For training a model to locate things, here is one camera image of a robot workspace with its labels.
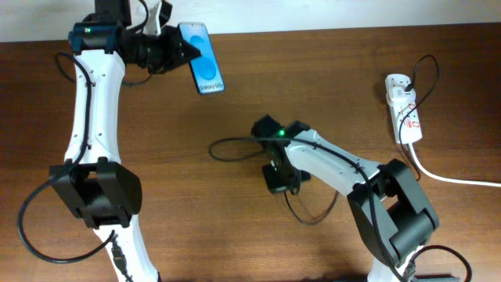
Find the blue Samsung Galaxy smartphone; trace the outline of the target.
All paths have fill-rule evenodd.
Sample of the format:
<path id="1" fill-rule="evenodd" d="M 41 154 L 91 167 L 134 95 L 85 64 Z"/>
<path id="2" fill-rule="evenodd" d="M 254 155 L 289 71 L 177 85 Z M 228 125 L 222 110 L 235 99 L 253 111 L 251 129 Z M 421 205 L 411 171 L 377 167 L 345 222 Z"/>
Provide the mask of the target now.
<path id="1" fill-rule="evenodd" d="M 186 22 L 178 27 L 183 39 L 200 51 L 200 56 L 189 62 L 198 93 L 205 96 L 224 92 L 225 82 L 206 25 Z"/>

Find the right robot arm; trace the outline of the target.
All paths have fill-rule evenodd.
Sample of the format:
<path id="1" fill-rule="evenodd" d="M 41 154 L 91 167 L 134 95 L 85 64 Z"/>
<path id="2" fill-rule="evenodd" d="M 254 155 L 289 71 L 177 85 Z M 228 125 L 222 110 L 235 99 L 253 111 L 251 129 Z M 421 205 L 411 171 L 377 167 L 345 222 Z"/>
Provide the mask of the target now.
<path id="1" fill-rule="evenodd" d="M 298 193 L 315 176 L 348 199 L 364 245 L 373 255 L 369 281 L 408 281 L 407 269 L 438 228 L 436 211 L 410 168 L 350 154 L 326 141 L 308 125 L 283 127 L 271 116 L 250 131 L 269 156 L 262 171 L 271 193 Z"/>

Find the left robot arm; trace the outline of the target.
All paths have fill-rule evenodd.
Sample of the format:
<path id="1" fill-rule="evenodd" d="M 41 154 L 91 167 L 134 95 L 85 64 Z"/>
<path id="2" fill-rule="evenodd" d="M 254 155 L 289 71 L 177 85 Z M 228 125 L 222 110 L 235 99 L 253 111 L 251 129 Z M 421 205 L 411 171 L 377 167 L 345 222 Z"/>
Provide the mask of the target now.
<path id="1" fill-rule="evenodd" d="M 126 169 L 117 145 L 119 95 L 125 69 L 136 64 L 163 74 L 200 56 L 167 24 L 172 6 L 159 1 L 132 26 L 128 1 L 97 1 L 95 11 L 69 33 L 76 103 L 69 146 L 52 187 L 72 215 L 105 244 L 120 281 L 159 281 L 139 226 L 142 185 Z"/>

